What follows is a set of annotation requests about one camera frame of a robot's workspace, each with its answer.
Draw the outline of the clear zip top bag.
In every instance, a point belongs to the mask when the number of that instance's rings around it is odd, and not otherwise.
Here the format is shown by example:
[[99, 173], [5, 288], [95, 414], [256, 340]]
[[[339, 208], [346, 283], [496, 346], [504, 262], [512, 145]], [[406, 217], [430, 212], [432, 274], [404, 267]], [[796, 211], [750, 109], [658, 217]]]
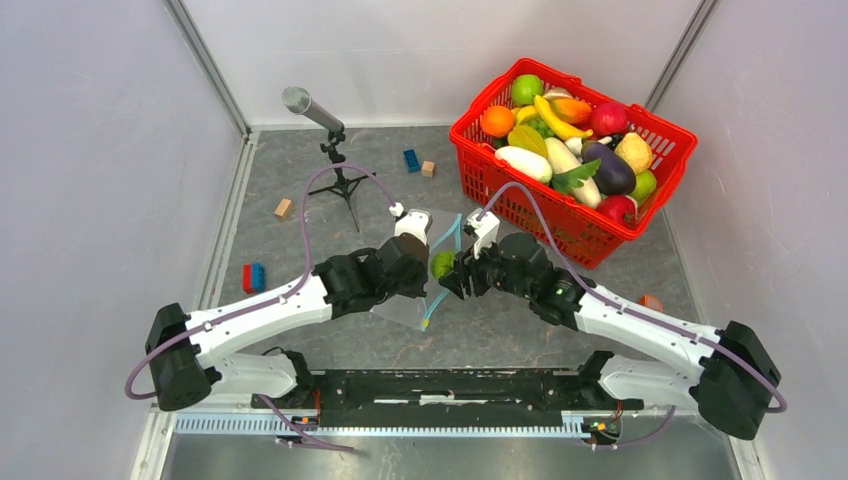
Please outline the clear zip top bag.
[[434, 259], [442, 252], [456, 254], [461, 249], [462, 242], [462, 216], [459, 213], [429, 210], [428, 215], [430, 222], [426, 229], [426, 238], [429, 257], [425, 264], [425, 295], [418, 298], [395, 295], [370, 310], [376, 316], [421, 331], [427, 329], [435, 310], [450, 294], [432, 273]]

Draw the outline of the orange fruit toy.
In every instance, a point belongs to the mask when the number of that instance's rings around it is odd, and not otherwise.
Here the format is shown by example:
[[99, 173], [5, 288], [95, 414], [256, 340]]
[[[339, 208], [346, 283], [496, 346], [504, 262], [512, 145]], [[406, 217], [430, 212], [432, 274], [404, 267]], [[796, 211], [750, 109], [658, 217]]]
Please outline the orange fruit toy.
[[482, 131], [493, 138], [504, 138], [514, 128], [515, 115], [511, 109], [493, 105], [485, 110], [480, 119]]

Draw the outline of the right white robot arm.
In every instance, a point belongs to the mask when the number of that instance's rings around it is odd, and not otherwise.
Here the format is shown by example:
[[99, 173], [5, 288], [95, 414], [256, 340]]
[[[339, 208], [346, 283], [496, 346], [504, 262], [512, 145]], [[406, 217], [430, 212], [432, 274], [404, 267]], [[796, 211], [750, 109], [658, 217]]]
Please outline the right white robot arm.
[[523, 233], [475, 251], [439, 253], [430, 262], [439, 284], [461, 299], [495, 289], [527, 301], [541, 320], [604, 337], [647, 360], [604, 354], [577, 382], [580, 400], [602, 408], [613, 399], [693, 409], [716, 429], [752, 440], [781, 374], [755, 331], [692, 323], [630, 302], [589, 278], [556, 266]]

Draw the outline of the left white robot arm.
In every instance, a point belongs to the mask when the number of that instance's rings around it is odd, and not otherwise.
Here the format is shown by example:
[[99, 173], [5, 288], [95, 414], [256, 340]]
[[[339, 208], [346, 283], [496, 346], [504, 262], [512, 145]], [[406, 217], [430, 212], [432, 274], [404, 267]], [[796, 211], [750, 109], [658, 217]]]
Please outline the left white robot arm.
[[314, 381], [300, 355], [272, 360], [235, 354], [288, 330], [370, 311], [397, 295], [421, 298], [428, 258], [427, 243], [403, 233], [377, 249], [331, 256], [304, 280], [246, 300], [194, 312], [177, 303], [160, 308], [145, 343], [159, 408], [182, 410], [230, 392], [306, 405]]

